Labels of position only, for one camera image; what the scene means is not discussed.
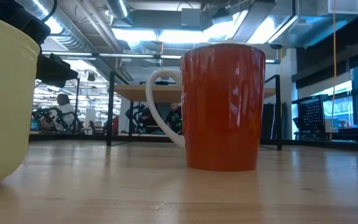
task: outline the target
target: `red mug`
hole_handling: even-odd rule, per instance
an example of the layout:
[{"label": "red mug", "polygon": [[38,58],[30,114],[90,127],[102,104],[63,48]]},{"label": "red mug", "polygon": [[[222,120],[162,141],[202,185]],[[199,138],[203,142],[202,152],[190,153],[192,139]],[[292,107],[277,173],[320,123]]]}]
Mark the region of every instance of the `red mug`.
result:
[{"label": "red mug", "polygon": [[[181,72],[161,69],[147,80],[146,99],[154,120],[186,149],[188,166],[254,170],[262,129],[265,54],[247,45],[216,44],[186,52],[180,63]],[[174,133],[155,108],[152,88],[160,77],[182,86],[183,136]]]}]

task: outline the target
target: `mug handle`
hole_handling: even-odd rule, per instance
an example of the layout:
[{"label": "mug handle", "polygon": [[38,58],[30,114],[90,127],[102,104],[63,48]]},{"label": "mug handle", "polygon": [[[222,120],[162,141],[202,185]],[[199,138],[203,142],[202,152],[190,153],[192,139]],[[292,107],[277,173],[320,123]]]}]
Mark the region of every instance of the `mug handle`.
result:
[{"label": "mug handle", "polygon": [[149,110],[152,113],[152,116],[155,120],[155,122],[160,126],[162,131],[179,147],[185,148],[185,138],[174,131],[172,131],[168,125],[164,123],[161,116],[157,112],[157,109],[154,105],[154,99],[153,99],[153,86],[156,79],[160,77],[170,77],[174,79],[174,81],[177,83],[178,86],[181,86],[182,79],[181,79],[181,72],[174,69],[160,69],[155,72],[153,72],[146,83],[146,100],[147,104],[149,105]]}]

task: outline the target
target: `table surface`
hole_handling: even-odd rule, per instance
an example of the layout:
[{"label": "table surface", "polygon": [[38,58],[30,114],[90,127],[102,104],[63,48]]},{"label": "table surface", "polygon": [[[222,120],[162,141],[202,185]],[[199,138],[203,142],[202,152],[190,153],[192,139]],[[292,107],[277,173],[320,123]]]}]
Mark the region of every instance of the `table surface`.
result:
[{"label": "table surface", "polygon": [[[146,102],[145,85],[115,85],[114,91],[135,102]],[[265,88],[264,98],[275,95],[274,88]],[[155,85],[153,98],[157,103],[178,103],[181,100],[180,86]]]},{"label": "table surface", "polygon": [[358,152],[271,148],[256,171],[209,172],[170,143],[31,142],[0,223],[358,223]]}]

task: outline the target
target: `person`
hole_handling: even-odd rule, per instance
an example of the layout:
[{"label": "person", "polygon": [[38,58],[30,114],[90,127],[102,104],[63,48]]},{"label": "person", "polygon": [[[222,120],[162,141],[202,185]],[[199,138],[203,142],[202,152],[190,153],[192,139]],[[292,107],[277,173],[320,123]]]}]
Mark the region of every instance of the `person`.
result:
[{"label": "person", "polygon": [[[63,114],[75,112],[74,106],[70,104],[70,99],[68,98],[68,95],[61,93],[61,94],[57,95],[56,100],[57,100],[58,106],[56,106],[55,108],[60,110]],[[58,112],[55,110],[51,110],[51,112],[52,112],[51,116],[53,119],[53,123],[55,124],[56,130],[64,131],[65,128],[63,127],[62,122],[59,120]],[[66,122],[68,127],[70,127],[70,125],[73,123],[74,119],[75,119],[75,117],[73,114],[68,114],[63,117],[63,120],[64,120],[64,122]]]},{"label": "person", "polygon": [[171,104],[171,110],[167,115],[167,124],[175,133],[181,133],[181,106],[179,103]]}]

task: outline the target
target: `yellow bowl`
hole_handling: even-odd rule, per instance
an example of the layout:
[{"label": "yellow bowl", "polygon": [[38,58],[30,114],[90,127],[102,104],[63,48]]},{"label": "yellow bowl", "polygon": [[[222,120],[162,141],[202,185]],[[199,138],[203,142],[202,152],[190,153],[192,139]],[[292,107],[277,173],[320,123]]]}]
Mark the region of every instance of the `yellow bowl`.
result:
[{"label": "yellow bowl", "polygon": [[0,180],[27,153],[39,52],[29,36],[0,21]]}]

